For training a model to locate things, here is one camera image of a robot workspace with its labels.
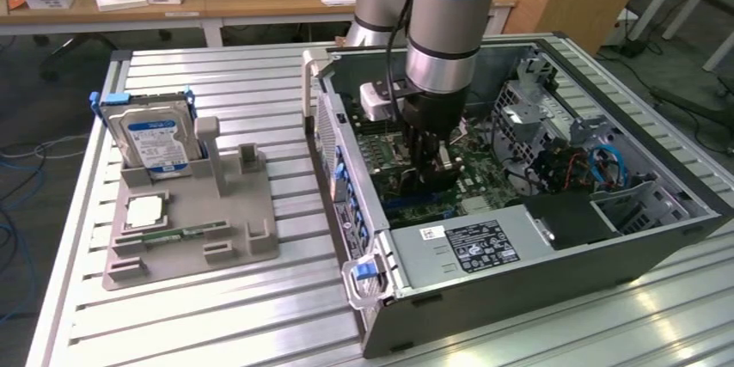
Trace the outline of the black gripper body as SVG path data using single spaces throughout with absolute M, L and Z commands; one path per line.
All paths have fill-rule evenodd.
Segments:
M 421 92 L 403 99 L 403 119 L 419 132 L 447 138 L 460 123 L 465 90 L 448 94 Z

